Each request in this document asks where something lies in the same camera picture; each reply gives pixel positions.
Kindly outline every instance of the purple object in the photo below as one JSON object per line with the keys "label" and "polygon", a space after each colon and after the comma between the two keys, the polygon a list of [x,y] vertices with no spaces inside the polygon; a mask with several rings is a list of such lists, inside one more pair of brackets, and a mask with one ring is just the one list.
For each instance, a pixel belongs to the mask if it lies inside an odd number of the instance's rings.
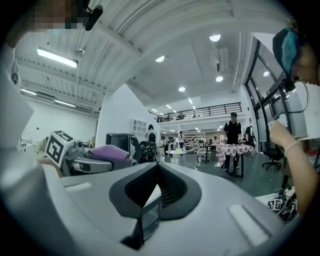
{"label": "purple object", "polygon": [[127,159],[129,158],[129,153],[124,151],[121,148],[118,148],[115,145],[104,145],[95,148],[89,149],[89,151],[100,157],[108,157],[108,158],[115,158],[115,159]]}

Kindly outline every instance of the ceiling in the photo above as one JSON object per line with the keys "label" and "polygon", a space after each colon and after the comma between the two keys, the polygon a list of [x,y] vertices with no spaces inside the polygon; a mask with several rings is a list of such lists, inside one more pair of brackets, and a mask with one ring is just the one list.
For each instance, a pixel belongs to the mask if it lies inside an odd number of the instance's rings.
{"label": "ceiling", "polygon": [[[229,90],[239,32],[276,33],[284,20],[281,8],[262,0],[90,1],[91,8],[98,4],[103,14],[91,31],[52,29],[21,40],[16,56],[23,88],[42,93],[40,100],[53,97],[91,113],[99,112],[104,94],[126,82],[145,105]],[[212,34],[221,34],[218,44],[230,51],[220,84],[208,59]],[[39,47],[77,60],[78,67],[39,56]],[[165,61],[156,63],[162,55]],[[177,91],[181,84],[184,95]]]}
{"label": "ceiling", "polygon": [[[186,41],[180,47],[164,52],[163,62],[152,61],[128,83],[136,85],[152,98],[142,103],[150,108],[169,104],[188,97],[231,91],[239,55],[239,33],[223,33],[218,42],[209,39],[211,34],[203,33],[193,41]],[[227,48],[228,69],[217,72],[210,61],[209,52],[214,48]],[[216,82],[218,76],[223,81]]]}

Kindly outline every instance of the woman's hand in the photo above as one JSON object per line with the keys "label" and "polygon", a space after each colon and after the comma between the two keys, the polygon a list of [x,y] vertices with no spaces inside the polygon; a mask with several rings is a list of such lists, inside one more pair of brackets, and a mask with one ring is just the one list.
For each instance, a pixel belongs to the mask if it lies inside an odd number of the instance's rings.
{"label": "woman's hand", "polygon": [[286,149],[288,145],[293,143],[296,139],[290,132],[278,121],[273,121],[270,128],[270,139],[273,143]]}

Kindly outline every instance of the railing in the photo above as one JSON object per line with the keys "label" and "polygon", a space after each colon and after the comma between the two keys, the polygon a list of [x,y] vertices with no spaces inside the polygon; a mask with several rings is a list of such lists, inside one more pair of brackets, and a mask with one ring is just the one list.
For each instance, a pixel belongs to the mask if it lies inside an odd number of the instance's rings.
{"label": "railing", "polygon": [[207,106],[191,110],[179,111],[177,113],[168,113],[164,115],[156,115],[155,113],[150,112],[157,122],[169,122],[175,120],[184,120],[184,119],[193,119],[193,118],[202,118],[202,117],[211,117],[223,114],[231,114],[232,112],[239,113],[242,112],[241,103],[235,102],[230,104],[216,105],[216,106]]}

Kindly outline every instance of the checkered tablecloth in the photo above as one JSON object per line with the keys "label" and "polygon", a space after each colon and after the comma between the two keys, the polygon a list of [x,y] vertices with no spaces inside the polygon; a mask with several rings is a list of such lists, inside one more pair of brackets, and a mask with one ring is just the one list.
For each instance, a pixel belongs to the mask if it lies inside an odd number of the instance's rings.
{"label": "checkered tablecloth", "polygon": [[249,145],[235,145],[235,144],[224,144],[216,147],[216,156],[218,157],[218,161],[220,167],[223,166],[226,155],[235,157],[238,153],[239,155],[250,152],[253,156],[255,154],[255,148]]}

